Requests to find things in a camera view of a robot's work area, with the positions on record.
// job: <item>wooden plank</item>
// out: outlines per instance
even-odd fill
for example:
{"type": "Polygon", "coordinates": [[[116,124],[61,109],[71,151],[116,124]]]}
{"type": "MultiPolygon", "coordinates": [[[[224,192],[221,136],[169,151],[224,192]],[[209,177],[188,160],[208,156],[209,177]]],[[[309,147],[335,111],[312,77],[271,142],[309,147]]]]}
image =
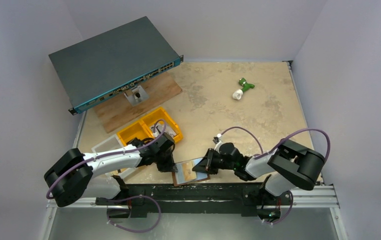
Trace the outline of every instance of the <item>wooden plank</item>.
{"type": "Polygon", "coordinates": [[[132,106],[127,98],[120,94],[93,108],[107,133],[138,118],[182,92],[182,88],[168,72],[149,79],[141,86],[148,93],[149,99],[136,106],[132,106]]]}

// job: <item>wall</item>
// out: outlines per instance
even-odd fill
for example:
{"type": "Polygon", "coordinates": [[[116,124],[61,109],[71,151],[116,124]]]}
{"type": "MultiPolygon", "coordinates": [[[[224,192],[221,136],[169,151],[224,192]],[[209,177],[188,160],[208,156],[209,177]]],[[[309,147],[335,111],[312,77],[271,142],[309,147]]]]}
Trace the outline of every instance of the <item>wall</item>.
{"type": "Polygon", "coordinates": [[[148,16],[186,61],[293,59],[326,0],[65,0],[87,39],[148,16]]]}
{"type": "Polygon", "coordinates": [[[0,240],[37,238],[44,173],[72,146],[80,118],[48,54],[81,39],[61,0],[0,0],[0,240]]]}
{"type": "Polygon", "coordinates": [[[327,1],[292,69],[350,239],[381,239],[381,0],[327,1]]]}

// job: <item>beige table surface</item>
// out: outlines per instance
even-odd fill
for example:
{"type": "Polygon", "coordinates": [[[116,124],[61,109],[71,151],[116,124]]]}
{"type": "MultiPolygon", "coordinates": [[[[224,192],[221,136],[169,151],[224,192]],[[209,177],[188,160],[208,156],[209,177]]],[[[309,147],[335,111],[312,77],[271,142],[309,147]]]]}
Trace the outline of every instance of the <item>beige table surface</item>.
{"type": "MultiPolygon", "coordinates": [[[[232,126],[251,131],[264,150],[270,150],[281,138],[306,128],[306,122],[286,62],[184,62],[168,71],[183,92],[163,103],[178,124],[183,140],[173,153],[176,163],[202,157],[213,148],[213,137],[232,126]],[[244,77],[255,88],[241,100],[232,98],[244,77]]],[[[82,153],[119,129],[106,133],[95,112],[90,109],[83,124],[79,142],[82,153]]],[[[233,129],[225,133],[223,142],[232,142],[244,155],[260,153],[254,139],[246,132],[233,129]]],[[[310,135],[303,132],[294,141],[312,148],[310,135]]],[[[141,167],[126,183],[172,183],[172,174],[158,172],[155,164],[141,167]]],[[[242,182],[231,170],[220,170],[207,182],[242,182]]]]}

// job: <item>dark gray metal top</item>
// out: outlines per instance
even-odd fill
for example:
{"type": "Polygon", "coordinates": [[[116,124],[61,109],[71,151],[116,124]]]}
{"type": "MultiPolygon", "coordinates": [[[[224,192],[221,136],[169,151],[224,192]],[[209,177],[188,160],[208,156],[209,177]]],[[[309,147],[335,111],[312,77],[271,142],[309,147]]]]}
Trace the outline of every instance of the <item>dark gray metal top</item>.
{"type": "Polygon", "coordinates": [[[73,107],[178,57],[146,16],[49,54],[73,107]]]}

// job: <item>table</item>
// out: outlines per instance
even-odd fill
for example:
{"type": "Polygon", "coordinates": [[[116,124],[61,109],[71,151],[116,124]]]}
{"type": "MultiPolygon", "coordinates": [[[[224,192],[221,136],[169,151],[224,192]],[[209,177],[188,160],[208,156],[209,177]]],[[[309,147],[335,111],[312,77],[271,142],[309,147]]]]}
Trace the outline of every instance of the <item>table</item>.
{"type": "MultiPolygon", "coordinates": [[[[214,147],[213,137],[232,126],[251,131],[264,150],[270,150],[281,138],[307,127],[287,62],[184,62],[169,73],[183,89],[181,94],[161,105],[183,133],[183,140],[177,143],[173,153],[176,163],[202,157],[208,148],[214,147]],[[238,80],[242,77],[255,88],[235,100],[232,94],[241,88],[238,80]]],[[[88,110],[80,151],[91,152],[93,146],[134,121],[106,133],[95,112],[88,110]]],[[[244,155],[260,153],[255,140],[239,129],[227,132],[222,140],[234,143],[244,155]]],[[[312,148],[308,132],[293,140],[312,148]]],[[[207,182],[241,182],[230,170],[220,170],[210,177],[207,182]]],[[[259,177],[256,181],[263,180],[264,177],[259,177]]],[[[139,168],[125,181],[172,183],[173,179],[171,173],[158,172],[152,164],[139,168]]]]}

